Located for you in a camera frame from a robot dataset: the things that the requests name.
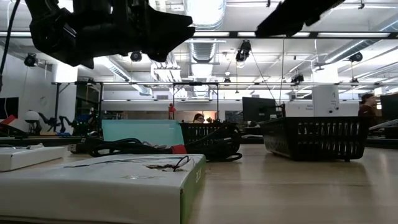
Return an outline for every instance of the teal panel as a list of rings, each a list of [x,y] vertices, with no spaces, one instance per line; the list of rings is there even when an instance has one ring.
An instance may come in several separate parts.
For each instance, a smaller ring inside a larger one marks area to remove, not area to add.
[[[151,144],[184,144],[181,127],[174,120],[103,120],[105,141],[136,138]]]

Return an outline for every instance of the person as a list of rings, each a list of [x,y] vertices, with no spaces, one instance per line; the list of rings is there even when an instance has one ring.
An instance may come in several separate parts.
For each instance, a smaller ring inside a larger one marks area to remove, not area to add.
[[[377,105],[376,97],[373,94],[367,93],[362,96],[361,106],[359,106],[358,116],[367,117],[369,119],[369,127],[377,125],[376,113],[374,107]]]
[[[203,115],[195,114],[195,116],[193,117],[193,123],[194,124],[202,124],[203,122],[205,122]]]

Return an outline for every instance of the computer monitor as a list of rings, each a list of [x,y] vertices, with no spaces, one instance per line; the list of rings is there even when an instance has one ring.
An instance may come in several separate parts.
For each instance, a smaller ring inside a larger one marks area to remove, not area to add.
[[[18,118],[19,98],[0,98],[0,119],[7,119],[11,115]]]
[[[386,120],[398,119],[398,94],[380,96],[382,117]]]
[[[243,120],[245,121],[268,121],[271,115],[276,115],[276,101],[265,98],[243,97]]]

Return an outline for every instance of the white cardboard box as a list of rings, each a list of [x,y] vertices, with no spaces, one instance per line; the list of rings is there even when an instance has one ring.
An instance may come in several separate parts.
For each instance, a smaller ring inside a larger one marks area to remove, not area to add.
[[[0,172],[32,166],[59,159],[65,155],[65,147],[33,147],[35,149],[15,149],[0,147]]]
[[[31,223],[187,221],[205,175],[205,157],[119,155],[0,174],[0,220]]]

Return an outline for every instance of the black plastic basket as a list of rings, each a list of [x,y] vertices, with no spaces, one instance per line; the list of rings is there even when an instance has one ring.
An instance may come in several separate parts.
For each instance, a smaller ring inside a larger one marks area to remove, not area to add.
[[[182,137],[184,138],[184,143],[189,144],[197,140],[201,140],[207,135],[215,132],[218,128],[222,127],[222,124],[193,124],[193,123],[181,123]],[[228,133],[220,133],[214,138],[226,138]],[[203,141],[203,145],[211,144],[209,141]]]
[[[360,159],[368,122],[359,117],[279,118],[259,123],[266,149],[295,161]]]
[[[224,124],[192,124],[181,123],[182,136],[185,145],[191,147],[207,147],[214,144],[214,140],[232,138],[233,143],[226,149],[229,152],[237,152],[241,145],[241,133],[236,128],[236,124],[225,126]],[[221,127],[222,130],[209,136],[209,134],[217,131]]]

